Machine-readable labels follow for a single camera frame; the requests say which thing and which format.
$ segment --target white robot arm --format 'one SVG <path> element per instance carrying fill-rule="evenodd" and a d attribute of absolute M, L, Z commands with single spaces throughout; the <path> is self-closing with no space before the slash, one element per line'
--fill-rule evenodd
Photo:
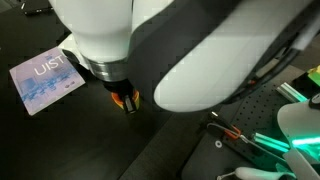
<path fill-rule="evenodd" d="M 320 93 L 306 102 L 283 106 L 278 112 L 279 127 L 292 147 L 284 158 L 298 179 L 320 179 L 311 166 L 320 163 L 319 117 Z M 307 157 L 298 151 L 299 148 Z"/>
<path fill-rule="evenodd" d="M 320 29 L 318 0 L 49 1 L 72 32 L 60 48 L 73 52 L 128 107 L 135 88 L 173 112 L 248 95 L 288 65 Z M 248 89 L 255 72 L 293 39 L 279 66 Z M 292 135 L 288 122 L 300 116 L 286 114 L 288 107 L 280 110 L 279 124 Z M 312 112 L 319 117 L 319 110 Z"/>

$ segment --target black table surface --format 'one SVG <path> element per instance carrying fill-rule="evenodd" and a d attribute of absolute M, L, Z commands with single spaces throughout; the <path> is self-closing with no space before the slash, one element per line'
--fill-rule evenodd
<path fill-rule="evenodd" d="M 54 13 L 0 14 L 0 179 L 117 179 L 171 116 L 144 102 L 125 115 L 81 67 L 85 85 L 29 116 L 9 69 L 57 46 L 66 32 Z"/>
<path fill-rule="evenodd" d="M 271 83 L 279 86 L 284 82 L 291 82 L 301 74 L 303 74 L 303 71 L 300 69 L 288 66 L 282 73 L 276 76 Z M 227 120 L 234 119 L 243 101 L 245 100 L 223 106 L 220 110 L 220 115 Z M 209 131 L 204 135 L 182 170 L 181 177 L 183 180 L 214 180 L 219 175 L 233 172 L 237 167 L 256 168 L 251 162 L 241 156 L 241 154 L 235 152 L 227 145 L 223 144 L 221 148 L 218 148 L 215 142 L 222 142 L 222 136 L 223 133 L 221 131 Z M 236 178 L 230 176 L 225 179 L 231 180 Z"/>

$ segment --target card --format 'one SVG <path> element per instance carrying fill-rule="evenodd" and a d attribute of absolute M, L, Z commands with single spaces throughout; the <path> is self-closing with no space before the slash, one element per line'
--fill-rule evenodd
<path fill-rule="evenodd" d="M 10 69 L 10 74 L 31 116 L 85 83 L 58 48 Z"/>

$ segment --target cable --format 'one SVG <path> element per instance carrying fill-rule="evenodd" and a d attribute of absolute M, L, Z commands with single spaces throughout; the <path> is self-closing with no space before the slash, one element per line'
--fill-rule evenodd
<path fill-rule="evenodd" d="M 234 132 L 234 131 L 232 131 L 232 130 L 230 130 L 230 129 L 228 129 L 228 128 L 225 128 L 225 127 L 223 127 L 223 126 L 220 126 L 219 124 L 216 124 L 216 123 L 209 123 L 209 124 L 207 125 L 207 128 L 208 128 L 209 126 L 215 126 L 215 127 L 218 127 L 219 129 L 222 129 L 222 130 L 225 130 L 225 131 L 229 131 L 230 133 L 234 134 L 235 136 L 239 136 L 239 134 L 238 134 L 238 133 L 236 133 L 236 132 Z M 280 158 L 279 156 L 277 156 L 277 155 L 273 154 L 272 152 L 270 152 L 270 151 L 268 151 L 268 150 L 264 149 L 263 147 L 261 147 L 261 146 L 257 145 L 256 143 L 254 143 L 254 142 L 250 141 L 250 140 L 249 140 L 247 137 L 245 137 L 244 135 L 240 135 L 240 139 L 241 139 L 243 142 L 245 142 L 246 144 L 251 144 L 252 146 L 254 146 L 254 147 L 256 147 L 256 148 L 258 148 L 258 149 L 262 150 L 263 152 L 267 153 L 268 155 L 270 155 L 270 156 L 272 156 L 272 157 L 276 158 L 276 159 L 277 159 L 277 160 L 279 160 L 280 162 L 282 162 L 282 163 L 285 163 L 285 164 L 286 164 L 286 161 L 285 161 L 284 159 L 282 159 L 282 158 Z"/>
<path fill-rule="evenodd" d="M 234 94 L 233 96 L 228 98 L 225 102 L 232 103 L 248 96 L 249 94 L 257 90 L 261 85 L 270 81 L 273 77 L 278 75 L 295 59 L 295 57 L 297 57 L 300 54 L 301 51 L 305 50 L 305 48 L 310 44 L 312 39 L 317 35 L 319 30 L 320 30 L 320 10 L 314 15 L 314 18 L 306 25 L 306 27 L 302 29 L 300 34 L 292 43 L 290 49 L 287 51 L 287 53 L 284 56 L 280 58 L 279 63 L 273 69 L 271 69 L 261 78 L 257 79 L 255 84 Z"/>

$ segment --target black cable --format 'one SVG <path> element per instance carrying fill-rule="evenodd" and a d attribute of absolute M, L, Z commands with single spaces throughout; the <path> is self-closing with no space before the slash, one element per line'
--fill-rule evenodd
<path fill-rule="evenodd" d="M 263 75 L 261 78 L 257 79 L 255 84 L 250 85 L 246 89 L 243 89 L 239 93 L 231 96 L 229 99 L 226 100 L 226 102 L 232 103 L 253 93 L 260 86 L 267 83 L 276 75 L 278 75 L 281 71 L 283 71 L 295 59 L 295 57 L 298 56 L 299 53 L 300 51 L 296 49 L 288 50 L 288 52 L 281 57 L 281 59 L 279 60 L 279 63 L 275 67 L 273 67 L 270 71 L 268 71 L 265 75 Z"/>

